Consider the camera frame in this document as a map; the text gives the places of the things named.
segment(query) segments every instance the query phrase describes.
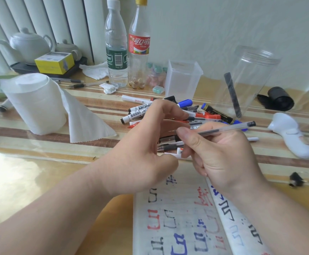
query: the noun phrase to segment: book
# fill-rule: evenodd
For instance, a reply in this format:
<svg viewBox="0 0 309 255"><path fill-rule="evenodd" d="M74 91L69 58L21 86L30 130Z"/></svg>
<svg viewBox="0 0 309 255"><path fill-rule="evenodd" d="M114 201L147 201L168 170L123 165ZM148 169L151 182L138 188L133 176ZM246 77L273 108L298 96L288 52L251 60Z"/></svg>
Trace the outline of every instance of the book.
<svg viewBox="0 0 309 255"><path fill-rule="evenodd" d="M133 255L272 255L248 219L192 163L137 193Z"/></svg>

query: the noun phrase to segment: green bottle label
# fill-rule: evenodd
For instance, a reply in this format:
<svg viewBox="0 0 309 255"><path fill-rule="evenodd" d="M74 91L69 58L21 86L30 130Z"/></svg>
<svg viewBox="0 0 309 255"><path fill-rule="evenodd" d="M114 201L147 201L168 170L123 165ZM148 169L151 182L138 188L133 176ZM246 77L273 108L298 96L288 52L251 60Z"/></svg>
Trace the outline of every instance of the green bottle label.
<svg viewBox="0 0 309 255"><path fill-rule="evenodd" d="M107 64L110 69L124 70L127 68L127 50L114 51L106 48Z"/></svg>

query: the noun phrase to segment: white bottle cap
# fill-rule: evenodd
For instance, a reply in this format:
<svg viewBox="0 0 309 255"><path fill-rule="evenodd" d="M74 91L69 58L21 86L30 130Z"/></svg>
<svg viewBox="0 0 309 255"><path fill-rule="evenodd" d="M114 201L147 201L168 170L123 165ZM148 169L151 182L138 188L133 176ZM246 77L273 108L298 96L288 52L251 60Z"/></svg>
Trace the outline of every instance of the white bottle cap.
<svg viewBox="0 0 309 255"><path fill-rule="evenodd" d="M120 10L119 0L107 0L107 8L112 10Z"/></svg>

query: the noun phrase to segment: person's left hand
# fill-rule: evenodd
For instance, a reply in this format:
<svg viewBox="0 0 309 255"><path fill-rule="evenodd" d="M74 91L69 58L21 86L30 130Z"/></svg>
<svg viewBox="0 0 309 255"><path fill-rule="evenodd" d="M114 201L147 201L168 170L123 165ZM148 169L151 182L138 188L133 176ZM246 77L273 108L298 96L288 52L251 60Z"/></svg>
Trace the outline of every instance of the person's left hand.
<svg viewBox="0 0 309 255"><path fill-rule="evenodd" d="M179 127L190 128L187 123L165 118L186 120L188 116L174 102L155 100L143 120L113 150L91 164L109 194L143 191L172 174L178 160L169 154L158 156L157 142L160 137L173 135L172 131Z"/></svg>

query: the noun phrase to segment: small teapot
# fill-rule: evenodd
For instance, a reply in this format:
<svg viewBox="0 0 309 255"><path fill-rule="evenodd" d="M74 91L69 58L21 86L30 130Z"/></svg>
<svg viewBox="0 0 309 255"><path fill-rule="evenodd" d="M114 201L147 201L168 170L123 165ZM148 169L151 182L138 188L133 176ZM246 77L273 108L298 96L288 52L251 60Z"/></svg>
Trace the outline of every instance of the small teapot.
<svg viewBox="0 0 309 255"><path fill-rule="evenodd" d="M75 44L68 44L67 40L62 40L62 43L57 43L56 52L72 53L74 61L79 61L82 57L80 49Z"/></svg>
<svg viewBox="0 0 309 255"><path fill-rule="evenodd" d="M27 28L22 28L21 32L14 34L9 43L0 40L0 44L4 45L8 53L21 63L35 65L35 59L47 54L53 48L53 42L48 35L43 37L29 32Z"/></svg>

